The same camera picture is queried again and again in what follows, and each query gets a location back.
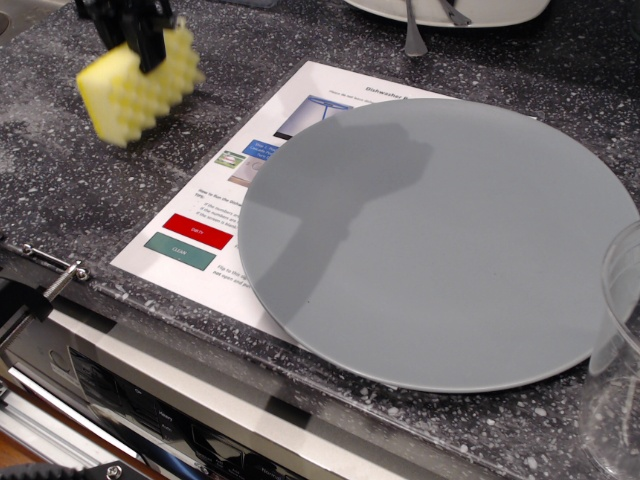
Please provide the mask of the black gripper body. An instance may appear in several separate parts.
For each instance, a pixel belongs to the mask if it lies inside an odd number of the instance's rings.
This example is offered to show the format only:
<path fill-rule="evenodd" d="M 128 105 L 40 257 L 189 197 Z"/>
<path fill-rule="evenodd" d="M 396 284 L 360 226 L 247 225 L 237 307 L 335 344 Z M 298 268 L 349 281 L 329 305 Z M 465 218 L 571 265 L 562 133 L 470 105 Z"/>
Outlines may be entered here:
<path fill-rule="evenodd" d="M 114 27 L 124 20 L 140 20 L 152 29 L 173 29 L 175 15 L 168 1 L 154 0 L 94 0 L 75 2 L 82 19 L 96 27 Z"/>

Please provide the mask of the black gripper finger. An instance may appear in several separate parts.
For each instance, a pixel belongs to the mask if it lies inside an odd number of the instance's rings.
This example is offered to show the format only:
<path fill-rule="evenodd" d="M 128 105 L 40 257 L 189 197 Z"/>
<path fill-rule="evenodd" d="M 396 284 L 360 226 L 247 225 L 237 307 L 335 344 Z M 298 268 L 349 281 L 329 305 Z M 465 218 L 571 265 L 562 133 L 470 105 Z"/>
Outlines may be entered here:
<path fill-rule="evenodd" d="M 139 69 L 148 74 L 166 58 L 164 24 L 161 18 L 127 15 L 124 17 L 127 45 L 140 59 Z"/>
<path fill-rule="evenodd" d="M 112 7 L 94 7 L 92 20 L 107 50 L 118 47 L 125 41 L 120 25 L 120 14 Z"/>

